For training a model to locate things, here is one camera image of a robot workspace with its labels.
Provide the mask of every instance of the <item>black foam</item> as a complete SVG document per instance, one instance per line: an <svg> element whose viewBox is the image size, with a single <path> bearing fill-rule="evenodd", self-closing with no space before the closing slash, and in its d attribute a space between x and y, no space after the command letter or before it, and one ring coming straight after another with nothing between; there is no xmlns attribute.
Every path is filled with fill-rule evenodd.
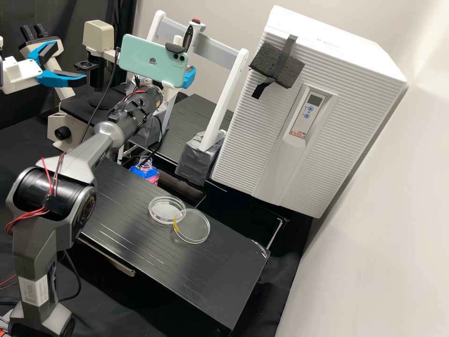
<svg viewBox="0 0 449 337"><path fill-rule="evenodd" d="M276 83L284 88L291 88L304 68L304 63L289 55L279 75L275 77L273 76L273 68L276 66L281 53L281 49L264 43L249 66L267 77L274 77Z"/></svg>

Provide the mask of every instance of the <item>petri dish lid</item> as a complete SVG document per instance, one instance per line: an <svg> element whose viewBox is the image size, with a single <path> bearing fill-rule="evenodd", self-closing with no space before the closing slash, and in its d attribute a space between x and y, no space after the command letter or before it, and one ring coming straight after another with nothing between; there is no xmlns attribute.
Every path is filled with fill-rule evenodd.
<svg viewBox="0 0 449 337"><path fill-rule="evenodd" d="M173 220L181 221L186 209L184 203L177 197L155 197L148 205L148 211L153 219L164 225L172 225Z"/></svg>
<svg viewBox="0 0 449 337"><path fill-rule="evenodd" d="M202 243L210 233L209 220L199 210L187 208L181 211L181 219L173 222L176 234L188 243Z"/></svg>

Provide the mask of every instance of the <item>mint green iphone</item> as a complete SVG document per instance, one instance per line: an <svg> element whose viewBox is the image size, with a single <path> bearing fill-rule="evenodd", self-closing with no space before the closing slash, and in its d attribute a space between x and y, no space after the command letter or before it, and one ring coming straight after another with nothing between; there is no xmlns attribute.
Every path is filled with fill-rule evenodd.
<svg viewBox="0 0 449 337"><path fill-rule="evenodd" d="M186 53L174 53L165 46L130 34L123 36L121 48L118 65L123 70L182 87L188 62Z"/></svg>

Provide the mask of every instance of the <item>white ribbed panel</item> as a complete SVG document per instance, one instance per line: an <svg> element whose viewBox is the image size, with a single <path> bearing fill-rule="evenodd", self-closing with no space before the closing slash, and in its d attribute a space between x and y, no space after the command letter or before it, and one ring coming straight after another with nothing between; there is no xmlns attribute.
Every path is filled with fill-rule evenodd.
<svg viewBox="0 0 449 337"><path fill-rule="evenodd" d="M265 79L256 71L249 71L212 172L213 180L250 194L299 90L286 90L273 83L259 100L252 98L256 86Z"/></svg>
<svg viewBox="0 0 449 337"><path fill-rule="evenodd" d="M264 42L282 48L285 39L264 32L260 45ZM319 218L406 83L298 43L292 55L305 67L290 89L274 83L259 100L253 99L251 94L265 77L250 71L212 178L252 193L283 124L289 122L286 118L302 83L333 92L339 97L336 105L302 155L297 154L301 159L278 201Z"/></svg>

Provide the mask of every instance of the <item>microscope knob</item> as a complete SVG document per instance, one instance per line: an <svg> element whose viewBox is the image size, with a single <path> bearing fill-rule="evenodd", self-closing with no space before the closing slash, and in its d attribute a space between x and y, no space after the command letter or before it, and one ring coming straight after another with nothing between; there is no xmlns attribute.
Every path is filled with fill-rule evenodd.
<svg viewBox="0 0 449 337"><path fill-rule="evenodd" d="M69 138L72 135L72 132L67 126L61 126L57 129L55 129L55 136L59 140L65 140Z"/></svg>

